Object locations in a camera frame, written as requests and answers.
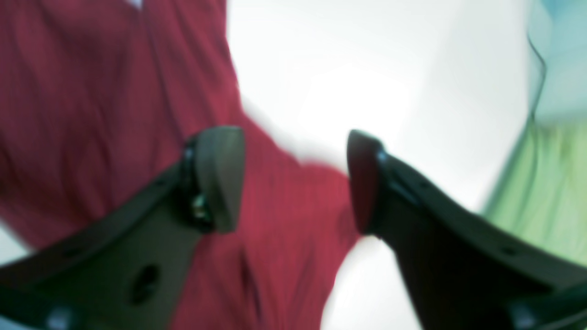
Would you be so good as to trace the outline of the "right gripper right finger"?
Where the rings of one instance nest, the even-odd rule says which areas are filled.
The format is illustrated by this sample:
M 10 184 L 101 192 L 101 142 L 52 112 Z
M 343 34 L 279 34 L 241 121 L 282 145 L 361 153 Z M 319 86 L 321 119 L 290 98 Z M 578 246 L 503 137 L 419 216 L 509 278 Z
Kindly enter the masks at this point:
M 394 251 L 424 330 L 586 328 L 585 267 L 464 209 L 365 132 L 347 163 L 357 228 Z

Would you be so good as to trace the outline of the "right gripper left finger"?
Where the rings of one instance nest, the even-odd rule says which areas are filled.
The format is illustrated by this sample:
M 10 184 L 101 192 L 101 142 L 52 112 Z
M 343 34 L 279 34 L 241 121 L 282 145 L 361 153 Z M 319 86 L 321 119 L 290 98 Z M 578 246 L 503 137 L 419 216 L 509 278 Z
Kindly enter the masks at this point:
M 165 330 L 199 241 L 238 225 L 245 138 L 191 137 L 182 158 L 100 221 L 1 267 L 3 330 Z

